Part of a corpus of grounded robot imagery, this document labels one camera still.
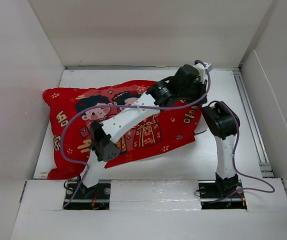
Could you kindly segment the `red patterned pillowcase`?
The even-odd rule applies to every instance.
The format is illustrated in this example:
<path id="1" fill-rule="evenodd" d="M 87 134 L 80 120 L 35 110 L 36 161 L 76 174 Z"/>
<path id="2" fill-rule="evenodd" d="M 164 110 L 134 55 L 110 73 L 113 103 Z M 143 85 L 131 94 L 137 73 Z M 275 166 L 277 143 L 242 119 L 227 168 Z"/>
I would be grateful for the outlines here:
<path id="1" fill-rule="evenodd" d="M 154 81 L 131 80 L 101 88 L 52 88 L 43 92 L 42 98 L 50 108 L 53 133 L 55 167 L 49 180 L 65 180 L 78 176 L 85 165 L 66 161 L 60 152 L 60 140 L 69 120 L 84 109 L 87 111 L 73 121 L 64 136 L 64 152 L 70 159 L 87 162 L 90 155 L 90 125 L 93 121 L 108 120 L 131 105 Z M 117 158 L 106 167 L 150 158 L 180 148 L 195 140 L 195 129 L 201 118 L 197 106 L 180 110 L 162 111 L 138 123 L 116 143 L 120 150 Z"/>

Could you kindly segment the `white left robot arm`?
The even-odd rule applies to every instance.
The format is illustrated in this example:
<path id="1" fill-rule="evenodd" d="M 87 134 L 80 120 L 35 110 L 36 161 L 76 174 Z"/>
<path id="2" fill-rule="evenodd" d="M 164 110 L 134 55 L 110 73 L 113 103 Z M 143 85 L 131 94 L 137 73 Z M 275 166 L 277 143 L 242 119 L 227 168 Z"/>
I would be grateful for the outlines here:
<path id="1" fill-rule="evenodd" d="M 185 64 L 175 75 L 156 82 L 134 103 L 126 105 L 116 116 L 90 125 L 90 158 L 81 177 L 77 192 L 83 198 L 95 193 L 106 164 L 119 154 L 118 140 L 131 128 L 161 111 L 175 111 L 207 102 L 212 65 L 195 61 Z"/>

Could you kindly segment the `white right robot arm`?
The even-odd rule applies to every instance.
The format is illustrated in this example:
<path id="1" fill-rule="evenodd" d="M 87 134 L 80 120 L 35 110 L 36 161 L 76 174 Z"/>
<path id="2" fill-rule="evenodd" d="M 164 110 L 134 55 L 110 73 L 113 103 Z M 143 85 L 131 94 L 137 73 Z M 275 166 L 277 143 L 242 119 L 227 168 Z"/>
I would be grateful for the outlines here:
<path id="1" fill-rule="evenodd" d="M 238 137 L 239 117 L 223 102 L 212 101 L 201 109 L 202 116 L 216 143 L 217 167 L 215 181 L 199 184 L 200 197 L 221 199 L 239 185 L 239 177 L 234 168 L 233 157 L 235 142 Z"/>

